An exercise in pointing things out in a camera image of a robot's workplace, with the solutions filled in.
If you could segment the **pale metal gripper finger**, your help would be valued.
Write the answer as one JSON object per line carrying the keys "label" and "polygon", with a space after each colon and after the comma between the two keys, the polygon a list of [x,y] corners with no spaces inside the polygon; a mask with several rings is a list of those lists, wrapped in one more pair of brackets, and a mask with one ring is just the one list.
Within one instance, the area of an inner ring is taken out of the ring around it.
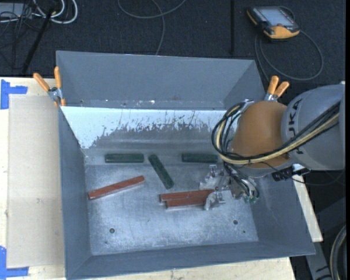
{"label": "pale metal gripper finger", "polygon": [[230,188],[230,178],[224,168],[216,164],[209,166],[209,171],[204,180],[199,183],[200,190],[228,190]]}
{"label": "pale metal gripper finger", "polygon": [[219,207],[225,203],[226,203],[226,201],[223,199],[223,194],[221,192],[214,191],[207,196],[207,198],[205,200],[205,204],[204,204],[204,209],[206,211],[212,210],[212,209]]}

